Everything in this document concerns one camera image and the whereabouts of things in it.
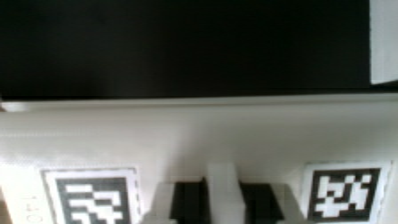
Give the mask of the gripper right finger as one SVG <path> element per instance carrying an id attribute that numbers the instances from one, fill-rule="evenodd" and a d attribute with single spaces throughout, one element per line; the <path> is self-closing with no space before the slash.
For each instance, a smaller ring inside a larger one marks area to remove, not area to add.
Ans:
<path id="1" fill-rule="evenodd" d="M 284 214 L 270 185 L 241 183 L 240 189 L 245 202 L 245 224 L 277 224 L 284 220 Z"/>

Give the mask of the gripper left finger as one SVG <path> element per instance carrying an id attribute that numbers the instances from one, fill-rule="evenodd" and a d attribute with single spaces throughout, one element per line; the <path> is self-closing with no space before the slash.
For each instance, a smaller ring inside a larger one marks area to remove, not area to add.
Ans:
<path id="1" fill-rule="evenodd" d="M 170 215 L 177 224 L 209 224 L 208 182 L 177 182 L 174 185 Z"/>

